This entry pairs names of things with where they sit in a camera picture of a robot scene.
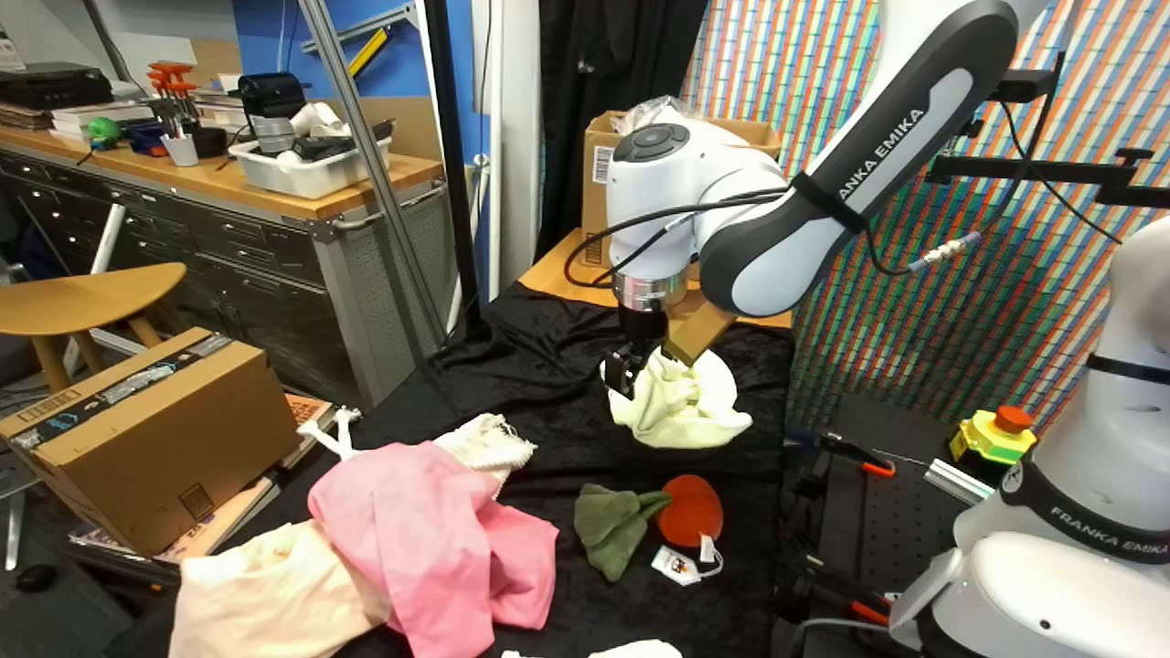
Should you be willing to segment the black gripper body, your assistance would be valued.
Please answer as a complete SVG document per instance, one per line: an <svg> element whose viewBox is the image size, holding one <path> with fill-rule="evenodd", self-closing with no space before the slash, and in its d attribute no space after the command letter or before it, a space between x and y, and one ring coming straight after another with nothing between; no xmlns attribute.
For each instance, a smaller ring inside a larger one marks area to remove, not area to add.
<svg viewBox="0 0 1170 658"><path fill-rule="evenodd" d="M618 392L632 395L632 380L645 371L646 355L666 339L668 317L664 311L618 311L623 339L601 360L601 380Z"/></svg>

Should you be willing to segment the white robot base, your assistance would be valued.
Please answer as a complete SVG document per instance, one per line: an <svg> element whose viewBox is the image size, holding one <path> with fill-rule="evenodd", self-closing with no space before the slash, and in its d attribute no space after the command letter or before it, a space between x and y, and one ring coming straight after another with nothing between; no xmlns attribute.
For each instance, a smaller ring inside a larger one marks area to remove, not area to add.
<svg viewBox="0 0 1170 658"><path fill-rule="evenodd" d="M1170 653L1170 219L1113 258L1113 299L1073 408L965 507L888 612L976 658Z"/></svg>

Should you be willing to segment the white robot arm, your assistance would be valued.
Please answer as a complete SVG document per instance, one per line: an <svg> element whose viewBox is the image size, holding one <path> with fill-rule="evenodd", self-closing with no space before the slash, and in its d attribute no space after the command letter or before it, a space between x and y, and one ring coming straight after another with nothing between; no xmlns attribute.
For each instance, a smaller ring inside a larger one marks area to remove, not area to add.
<svg viewBox="0 0 1170 658"><path fill-rule="evenodd" d="M893 0L880 70L794 174L704 117L646 120L609 163L604 283L631 311L679 299L688 267L727 316L794 311L846 236L1001 84L1045 0Z"/></svg>

